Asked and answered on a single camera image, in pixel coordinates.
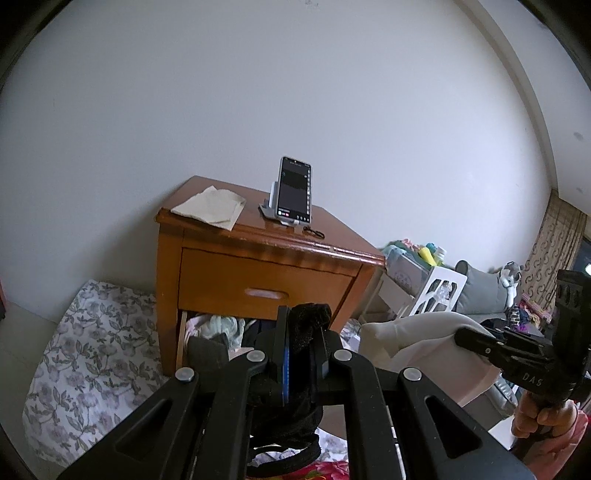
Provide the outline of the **right hand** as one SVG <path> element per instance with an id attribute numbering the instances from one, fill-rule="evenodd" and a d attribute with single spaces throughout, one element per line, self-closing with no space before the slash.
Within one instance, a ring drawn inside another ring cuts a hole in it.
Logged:
<path id="1" fill-rule="evenodd" d="M 516 438 L 528 438 L 540 427 L 549 427 L 552 436 L 559 437 L 570 430 L 577 417 L 578 408 L 571 400 L 559 408 L 541 408 L 526 392 L 515 411 L 511 432 Z"/>

